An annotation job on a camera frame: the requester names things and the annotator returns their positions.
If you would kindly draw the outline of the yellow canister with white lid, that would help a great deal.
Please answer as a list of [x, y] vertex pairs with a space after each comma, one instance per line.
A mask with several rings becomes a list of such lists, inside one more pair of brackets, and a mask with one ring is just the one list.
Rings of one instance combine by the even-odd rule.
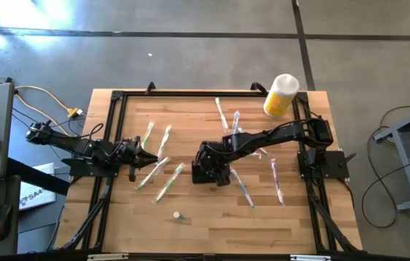
[[299, 81], [293, 75], [278, 75], [275, 77], [263, 104], [263, 111], [269, 117], [281, 117], [292, 103], [299, 88]]

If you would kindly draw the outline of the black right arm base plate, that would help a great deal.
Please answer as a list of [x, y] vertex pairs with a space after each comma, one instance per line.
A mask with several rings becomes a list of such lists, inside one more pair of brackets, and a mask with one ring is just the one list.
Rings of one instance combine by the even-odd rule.
[[352, 153], [346, 157], [343, 151], [325, 151], [318, 156], [314, 150], [298, 152], [300, 177], [349, 179], [347, 164], [355, 156], [356, 153]]

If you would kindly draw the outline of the black diagonal beam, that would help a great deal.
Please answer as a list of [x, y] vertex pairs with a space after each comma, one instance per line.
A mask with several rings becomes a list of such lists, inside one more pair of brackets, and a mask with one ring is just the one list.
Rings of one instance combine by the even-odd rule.
[[44, 173], [15, 159], [7, 159], [7, 176], [20, 176], [21, 181], [41, 187], [63, 196], [67, 195], [70, 183], [53, 175]]

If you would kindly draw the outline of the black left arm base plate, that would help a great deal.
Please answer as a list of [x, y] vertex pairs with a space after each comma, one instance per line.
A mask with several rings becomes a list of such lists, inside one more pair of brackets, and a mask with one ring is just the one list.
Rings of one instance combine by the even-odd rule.
[[106, 162], [94, 162], [83, 158], [65, 158], [62, 162], [70, 166], [70, 175], [74, 177], [112, 178], [119, 173], [120, 165]]

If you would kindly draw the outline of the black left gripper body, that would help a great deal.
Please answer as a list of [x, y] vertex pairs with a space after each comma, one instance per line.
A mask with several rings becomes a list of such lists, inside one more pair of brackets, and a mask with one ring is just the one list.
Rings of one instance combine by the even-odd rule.
[[140, 156], [138, 155], [139, 150], [141, 149], [140, 141], [140, 136], [123, 139], [119, 143], [119, 148], [116, 152], [118, 163], [121, 165], [129, 165], [128, 179], [130, 181], [136, 180], [135, 172], [140, 168]]

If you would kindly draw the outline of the long blue toothbrush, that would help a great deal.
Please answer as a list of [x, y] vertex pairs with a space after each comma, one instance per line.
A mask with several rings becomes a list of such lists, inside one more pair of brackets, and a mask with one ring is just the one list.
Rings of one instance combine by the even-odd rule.
[[252, 201], [252, 199], [251, 199], [251, 196], [250, 196], [249, 193], [247, 192], [247, 189], [246, 189], [244, 183], [242, 182], [242, 180], [241, 180], [241, 178], [240, 178], [238, 172], [237, 172], [234, 168], [230, 168], [230, 171], [231, 171], [232, 175], [234, 176], [234, 178], [236, 179], [236, 181], [238, 182], [239, 187], [240, 187], [240, 189], [241, 189], [241, 191], [242, 191], [244, 197], [246, 198], [246, 200], [247, 200], [249, 206], [250, 206], [252, 209], [254, 209], [254, 208], [255, 208], [255, 205], [254, 205], [254, 203], [253, 203], [253, 201]]

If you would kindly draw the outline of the white table clamp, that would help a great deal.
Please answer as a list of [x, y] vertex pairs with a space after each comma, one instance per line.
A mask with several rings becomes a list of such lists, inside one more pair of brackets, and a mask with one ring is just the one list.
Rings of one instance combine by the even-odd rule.
[[332, 261], [332, 259], [324, 255], [291, 254], [290, 261]]
[[123, 261], [128, 258], [126, 253], [90, 254], [86, 261]]

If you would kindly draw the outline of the black aluminium table frame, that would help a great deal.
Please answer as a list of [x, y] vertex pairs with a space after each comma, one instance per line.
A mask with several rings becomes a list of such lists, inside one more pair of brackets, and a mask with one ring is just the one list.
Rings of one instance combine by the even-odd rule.
[[[114, 181], [107, 214], [104, 252], [164, 252], [206, 254], [313, 254], [306, 186], [299, 176], [295, 142], [270, 146], [270, 157], [245, 157], [233, 165], [255, 205], [252, 209], [237, 181], [218, 187], [213, 183], [193, 184], [191, 163], [201, 142], [218, 141], [224, 131], [215, 98], [220, 99], [226, 120], [240, 112], [240, 125], [250, 133], [269, 130], [278, 119], [263, 112], [263, 98], [249, 91], [231, 96], [228, 91], [167, 91], [165, 96], [132, 90], [126, 100], [123, 135], [143, 136], [150, 120], [155, 122], [146, 148], [156, 152], [168, 125], [165, 144], [171, 161], [145, 187], [128, 179], [122, 168]], [[271, 169], [276, 159], [284, 206], [279, 203]], [[180, 173], [164, 197], [152, 199], [183, 162]], [[180, 212], [184, 219], [173, 217]]]

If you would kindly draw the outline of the white toothbrush in clear wrapper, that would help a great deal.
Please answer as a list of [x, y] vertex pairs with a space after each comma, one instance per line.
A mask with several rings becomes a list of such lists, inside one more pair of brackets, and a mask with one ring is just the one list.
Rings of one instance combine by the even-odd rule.
[[224, 133], [227, 133], [229, 131], [229, 126], [228, 126], [228, 123], [226, 121], [224, 112], [221, 108], [220, 99], [218, 97], [216, 97], [215, 102], [216, 102], [216, 106], [217, 106], [217, 109], [218, 109], [218, 113], [220, 115], [221, 125], [222, 125], [222, 128], [223, 128], [223, 131], [224, 131]]

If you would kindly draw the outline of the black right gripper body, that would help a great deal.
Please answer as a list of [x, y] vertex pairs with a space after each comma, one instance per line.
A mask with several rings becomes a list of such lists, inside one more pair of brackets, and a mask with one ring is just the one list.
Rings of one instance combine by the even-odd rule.
[[203, 141], [195, 157], [195, 167], [200, 170], [229, 170], [230, 140]]

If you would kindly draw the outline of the purple toothbrush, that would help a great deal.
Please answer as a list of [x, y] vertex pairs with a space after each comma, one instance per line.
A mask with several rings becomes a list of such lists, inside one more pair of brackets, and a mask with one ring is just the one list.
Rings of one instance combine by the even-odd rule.
[[276, 187], [276, 193], [278, 196], [278, 200], [279, 203], [284, 206], [284, 199], [283, 199], [283, 193], [282, 193], [282, 189], [280, 187], [279, 184], [279, 177], [278, 177], [278, 172], [277, 172], [277, 167], [276, 167], [276, 159], [272, 158], [271, 159], [271, 169], [272, 169], [272, 173], [273, 173], [273, 177], [274, 177], [274, 184]]

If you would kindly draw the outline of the green toothbrush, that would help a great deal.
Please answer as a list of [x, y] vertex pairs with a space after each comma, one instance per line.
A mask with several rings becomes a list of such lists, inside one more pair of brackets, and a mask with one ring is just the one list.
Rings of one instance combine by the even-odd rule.
[[144, 138], [142, 139], [142, 143], [141, 143], [141, 146], [142, 146], [143, 149], [145, 148], [145, 146], [146, 146], [146, 144], [147, 144], [147, 142], [148, 142], [149, 136], [150, 136], [150, 134], [151, 134], [152, 129], [154, 128], [154, 126], [155, 126], [155, 122], [154, 122], [153, 120], [150, 120], [150, 121], [149, 121], [149, 124], [148, 124], [148, 126], [147, 126], [147, 130], [146, 130], [146, 132], [145, 132], [145, 134], [144, 134]]
[[170, 157], [165, 157], [162, 159], [154, 168], [153, 170], [137, 185], [135, 188], [137, 191], [142, 189], [150, 180], [152, 180], [163, 168], [166, 164], [171, 161]]
[[158, 153], [157, 153], [157, 157], [158, 157], [158, 161], [160, 162], [163, 159], [163, 152], [165, 150], [165, 144], [169, 138], [171, 129], [172, 129], [172, 125], [168, 125], [165, 129], [165, 133], [164, 136], [162, 138], [162, 141], [160, 143], [160, 148], [158, 149]]
[[158, 191], [157, 195], [152, 199], [154, 204], [157, 204], [167, 193], [170, 187], [173, 185], [174, 181], [178, 178], [180, 173], [185, 168], [185, 164], [181, 162], [177, 168], [174, 170], [173, 175], [169, 178], [169, 180], [164, 184], [164, 186]]

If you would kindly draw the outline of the pink toothbrush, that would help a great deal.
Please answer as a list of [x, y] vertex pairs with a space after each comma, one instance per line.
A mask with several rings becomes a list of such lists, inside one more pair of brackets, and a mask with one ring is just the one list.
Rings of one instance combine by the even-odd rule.
[[258, 148], [258, 149], [247, 148], [247, 149], [244, 149], [242, 153], [245, 154], [246, 156], [249, 155], [259, 160], [261, 160], [263, 157], [270, 157], [270, 153], [263, 148]]

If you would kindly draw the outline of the white printed paper sheet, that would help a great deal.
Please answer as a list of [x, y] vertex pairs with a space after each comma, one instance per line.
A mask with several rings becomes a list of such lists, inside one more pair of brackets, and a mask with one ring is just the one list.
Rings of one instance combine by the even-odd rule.
[[19, 211], [39, 207], [44, 204], [56, 202], [56, 194], [44, 188], [20, 182]]

